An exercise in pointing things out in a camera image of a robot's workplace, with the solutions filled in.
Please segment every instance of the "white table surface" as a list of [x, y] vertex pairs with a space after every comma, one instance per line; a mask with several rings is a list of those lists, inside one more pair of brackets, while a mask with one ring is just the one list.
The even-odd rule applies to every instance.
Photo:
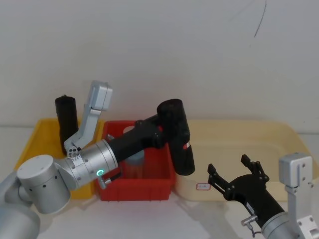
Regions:
[[[0, 181], [12, 172], [32, 130], [0, 127]], [[319, 135], [301, 137], [319, 159]], [[314, 192], [313, 212], [319, 222], [318, 184]], [[287, 209], [287, 203], [281, 205]], [[174, 193], [161, 202], [101, 202], [94, 197], [71, 201], [57, 215], [40, 215], [38, 239], [249, 239], [250, 231], [240, 224], [247, 216], [236, 202], [187, 202]]]

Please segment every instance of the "plastic tray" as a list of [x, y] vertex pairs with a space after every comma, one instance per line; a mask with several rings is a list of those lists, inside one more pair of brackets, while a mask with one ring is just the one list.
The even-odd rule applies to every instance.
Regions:
[[[108, 121], [104, 125], [103, 138], [107, 134], [118, 137], [124, 128], [134, 125], [134, 121]], [[175, 183], [175, 171], [171, 162], [169, 148], [145, 149], [145, 162], [142, 179], [125, 178], [125, 163], [121, 163], [122, 177], [115, 180], [105, 190], [98, 183], [97, 189], [102, 201], [152, 201], [168, 200], [171, 187]], [[104, 179], [118, 173], [114, 170]]]
[[[99, 121], [91, 144], [101, 138], [103, 123]], [[65, 157], [61, 149], [57, 119], [41, 119], [38, 121], [19, 161], [15, 165], [15, 170], [28, 159], [41, 154], [49, 154], [57, 159]], [[71, 192], [71, 199], [89, 199], [94, 193], [94, 182], [92, 182], [77, 191]]]
[[[249, 120], [189, 120], [195, 172], [176, 176], [176, 191], [193, 201], [225, 201], [221, 193], [207, 184], [207, 167], [212, 163], [220, 176], [232, 181], [250, 174], [240, 162], [247, 154], [260, 161], [270, 177], [267, 190], [277, 201], [286, 201], [287, 192], [279, 182], [279, 158], [294, 152], [309, 153], [299, 136], [286, 124]], [[314, 163], [314, 178], [319, 169]]]

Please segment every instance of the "green indicator light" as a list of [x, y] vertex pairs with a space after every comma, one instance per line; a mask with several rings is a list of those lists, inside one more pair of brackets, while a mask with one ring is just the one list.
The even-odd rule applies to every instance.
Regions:
[[104, 173], [104, 170], [100, 169], [99, 171], [96, 172], [97, 176], [101, 176]]

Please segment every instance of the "white wall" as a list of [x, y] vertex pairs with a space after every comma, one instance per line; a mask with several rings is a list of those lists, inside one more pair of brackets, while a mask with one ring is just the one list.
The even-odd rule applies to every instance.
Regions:
[[106, 119], [183, 99], [190, 119], [268, 119], [319, 132], [317, 0], [2, 0], [0, 124], [114, 88]]

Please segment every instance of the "beige tray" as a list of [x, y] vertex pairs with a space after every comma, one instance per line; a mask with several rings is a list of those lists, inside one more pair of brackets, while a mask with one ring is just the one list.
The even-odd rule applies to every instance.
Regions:
[[[207, 184], [207, 167], [212, 163], [228, 182], [250, 174], [241, 164], [242, 154], [260, 161], [270, 177], [267, 190], [277, 201], [286, 201], [287, 192], [279, 182], [278, 160], [294, 152], [309, 153], [299, 136], [289, 126], [278, 122], [250, 120], [189, 120], [195, 172], [176, 176], [176, 192], [192, 201], [225, 201], [221, 193]], [[314, 162], [314, 178], [319, 168]]]

